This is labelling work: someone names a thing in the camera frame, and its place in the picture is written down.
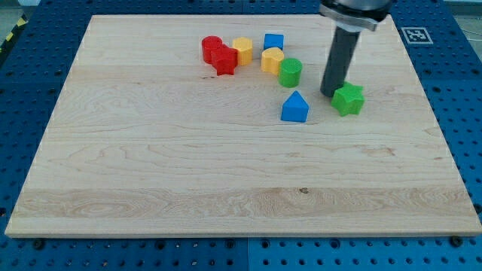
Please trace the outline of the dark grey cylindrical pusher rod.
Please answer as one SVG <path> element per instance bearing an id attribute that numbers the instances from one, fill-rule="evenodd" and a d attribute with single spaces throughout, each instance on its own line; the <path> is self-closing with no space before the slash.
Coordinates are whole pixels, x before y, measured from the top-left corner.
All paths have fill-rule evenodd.
<path id="1" fill-rule="evenodd" d="M 333 97 L 344 85 L 359 36 L 360 32 L 336 27 L 320 87 L 324 96 Z"/>

